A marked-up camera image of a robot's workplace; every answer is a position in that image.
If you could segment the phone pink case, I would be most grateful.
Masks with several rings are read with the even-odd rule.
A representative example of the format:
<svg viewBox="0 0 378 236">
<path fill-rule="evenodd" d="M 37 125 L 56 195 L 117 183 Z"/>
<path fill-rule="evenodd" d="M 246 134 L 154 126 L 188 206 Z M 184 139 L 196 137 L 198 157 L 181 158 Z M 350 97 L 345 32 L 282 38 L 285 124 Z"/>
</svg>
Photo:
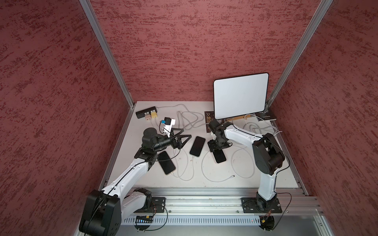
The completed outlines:
<svg viewBox="0 0 378 236">
<path fill-rule="evenodd" d="M 160 164 L 163 172 L 166 175 L 169 175 L 176 170 L 176 166 L 174 165 L 174 163 L 172 162 L 170 156 L 168 155 L 166 151 L 163 151 L 158 154 L 157 162 Z"/>
<path fill-rule="evenodd" d="M 215 162 L 217 164 L 226 162 L 226 156 L 225 156 L 222 149 L 218 149 L 218 150 L 213 151 L 213 156 L 214 156 Z"/>
</svg>

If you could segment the phone teal case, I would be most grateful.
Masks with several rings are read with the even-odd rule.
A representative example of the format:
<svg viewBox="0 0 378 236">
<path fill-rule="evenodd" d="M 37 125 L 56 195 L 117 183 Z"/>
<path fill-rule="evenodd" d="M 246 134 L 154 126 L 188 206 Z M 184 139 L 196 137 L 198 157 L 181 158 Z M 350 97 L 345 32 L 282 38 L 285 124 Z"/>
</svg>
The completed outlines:
<svg viewBox="0 0 378 236">
<path fill-rule="evenodd" d="M 195 156 L 195 157 L 200 157 L 205 141 L 206 141 L 205 138 L 196 136 L 190 150 L 190 155 Z"/>
</svg>

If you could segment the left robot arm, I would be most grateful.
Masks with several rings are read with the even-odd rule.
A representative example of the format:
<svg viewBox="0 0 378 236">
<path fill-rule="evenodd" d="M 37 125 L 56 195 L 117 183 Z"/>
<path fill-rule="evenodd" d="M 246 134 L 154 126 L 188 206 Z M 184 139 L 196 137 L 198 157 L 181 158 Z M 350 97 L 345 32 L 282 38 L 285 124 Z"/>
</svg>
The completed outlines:
<svg viewBox="0 0 378 236">
<path fill-rule="evenodd" d="M 81 216 L 79 231 L 90 236 L 114 236 L 122 220 L 140 209 L 152 206 L 151 192 L 132 187 L 143 177 L 158 159 L 158 152 L 168 146 L 182 149 L 191 135 L 184 135 L 183 129 L 172 128 L 162 135 L 155 128 L 143 132 L 142 144 L 132 163 L 112 183 L 102 190 L 93 190 L 87 197 Z"/>
</svg>

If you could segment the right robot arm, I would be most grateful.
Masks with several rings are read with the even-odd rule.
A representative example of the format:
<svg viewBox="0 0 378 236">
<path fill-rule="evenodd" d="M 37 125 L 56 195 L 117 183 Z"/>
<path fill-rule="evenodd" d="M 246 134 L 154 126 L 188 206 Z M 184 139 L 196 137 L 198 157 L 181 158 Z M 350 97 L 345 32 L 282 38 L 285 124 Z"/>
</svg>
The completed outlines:
<svg viewBox="0 0 378 236">
<path fill-rule="evenodd" d="M 256 209 L 268 212 L 277 199 L 276 179 L 283 166 L 285 155 L 275 136 L 243 130 L 233 123 L 219 123 L 213 120 L 209 123 L 213 139 L 208 142 L 212 153 L 231 147 L 231 142 L 237 142 L 253 150 L 255 165 L 260 171 L 260 186 L 256 194 Z"/>
</svg>

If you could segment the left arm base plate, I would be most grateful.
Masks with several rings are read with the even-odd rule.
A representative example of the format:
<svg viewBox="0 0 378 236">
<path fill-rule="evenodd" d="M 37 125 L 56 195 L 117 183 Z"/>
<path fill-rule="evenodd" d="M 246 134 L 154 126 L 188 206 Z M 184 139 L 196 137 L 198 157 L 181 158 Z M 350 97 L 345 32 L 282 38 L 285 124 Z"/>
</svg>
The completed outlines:
<svg viewBox="0 0 378 236">
<path fill-rule="evenodd" d="M 165 197 L 152 197 L 151 203 L 148 205 L 147 208 L 138 209 L 134 213 L 148 213 L 148 214 L 164 213 L 165 204 L 166 204 Z"/>
</svg>

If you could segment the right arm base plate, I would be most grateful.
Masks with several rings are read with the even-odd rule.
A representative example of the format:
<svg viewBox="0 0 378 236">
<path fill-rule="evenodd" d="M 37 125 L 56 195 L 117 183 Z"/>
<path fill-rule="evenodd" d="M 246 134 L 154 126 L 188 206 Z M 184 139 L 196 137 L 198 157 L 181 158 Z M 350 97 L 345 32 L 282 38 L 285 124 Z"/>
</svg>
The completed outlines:
<svg viewBox="0 0 378 236">
<path fill-rule="evenodd" d="M 279 200 L 274 197 L 266 201 L 263 198 L 241 198 L 241 205 L 243 213 L 282 213 L 282 208 Z"/>
</svg>

